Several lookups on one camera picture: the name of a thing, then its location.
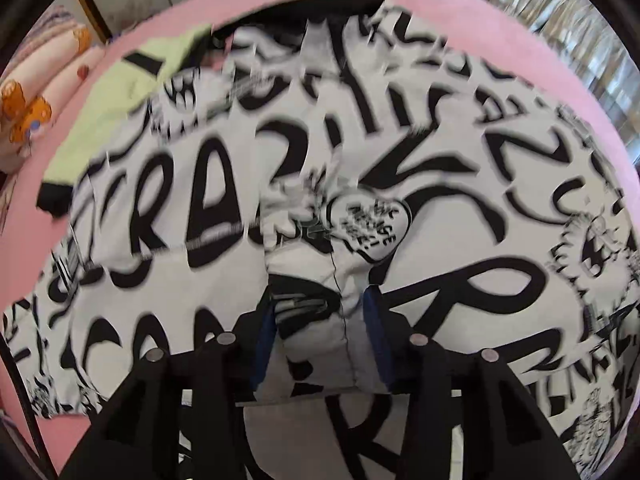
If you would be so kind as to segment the folded pink bear quilt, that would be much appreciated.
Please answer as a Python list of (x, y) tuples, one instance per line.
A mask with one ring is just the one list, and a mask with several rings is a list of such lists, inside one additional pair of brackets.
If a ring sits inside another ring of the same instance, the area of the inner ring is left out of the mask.
[(14, 174), (104, 57), (88, 26), (52, 6), (1, 76), (1, 171)]

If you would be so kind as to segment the lace covered furniture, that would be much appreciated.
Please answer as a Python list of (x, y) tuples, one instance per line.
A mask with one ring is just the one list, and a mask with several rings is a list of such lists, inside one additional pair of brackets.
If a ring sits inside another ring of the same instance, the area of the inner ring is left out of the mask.
[(539, 36), (593, 94), (639, 162), (639, 69), (589, 0), (487, 0)]

